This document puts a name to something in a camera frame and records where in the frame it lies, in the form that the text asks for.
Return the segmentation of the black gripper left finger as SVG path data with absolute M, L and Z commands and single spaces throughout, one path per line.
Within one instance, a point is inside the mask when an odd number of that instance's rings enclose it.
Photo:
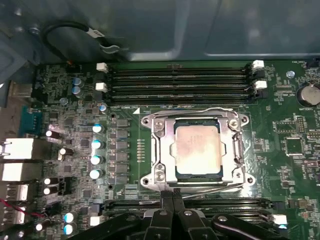
M 147 210 L 143 218 L 123 213 L 93 228 L 94 240 L 171 240 L 173 193 L 162 192 L 160 208 Z

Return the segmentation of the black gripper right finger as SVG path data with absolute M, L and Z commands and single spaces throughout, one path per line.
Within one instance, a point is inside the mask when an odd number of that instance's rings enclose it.
M 179 190 L 173 192 L 174 213 L 184 240 L 281 240 L 282 235 L 226 213 L 208 221 L 185 207 Z

